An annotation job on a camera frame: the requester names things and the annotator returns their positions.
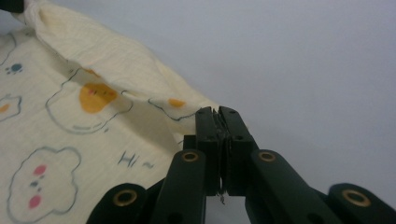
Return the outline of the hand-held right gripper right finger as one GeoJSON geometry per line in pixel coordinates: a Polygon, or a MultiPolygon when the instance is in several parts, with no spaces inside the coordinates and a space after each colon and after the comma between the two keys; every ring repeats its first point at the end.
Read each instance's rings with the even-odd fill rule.
{"type": "Polygon", "coordinates": [[[245,196],[249,184],[247,162],[250,153],[258,146],[236,110],[221,106],[219,114],[225,128],[221,165],[222,188],[231,196],[245,196]]]}

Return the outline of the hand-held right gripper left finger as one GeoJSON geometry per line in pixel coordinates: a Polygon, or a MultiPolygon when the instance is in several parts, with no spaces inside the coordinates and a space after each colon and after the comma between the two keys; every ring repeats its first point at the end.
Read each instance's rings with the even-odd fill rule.
{"type": "Polygon", "coordinates": [[[184,149],[196,149],[205,154],[205,190],[207,196],[220,192],[220,137],[216,112],[210,107],[195,113],[195,134],[184,136],[184,149]]]}

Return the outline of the cream cartoon print cloth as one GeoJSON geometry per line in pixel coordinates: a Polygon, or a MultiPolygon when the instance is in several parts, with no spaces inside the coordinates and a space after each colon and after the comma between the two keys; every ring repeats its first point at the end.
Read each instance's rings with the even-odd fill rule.
{"type": "Polygon", "coordinates": [[[0,35],[0,224],[86,224],[162,179],[209,100],[139,42],[50,0],[0,35]]]}

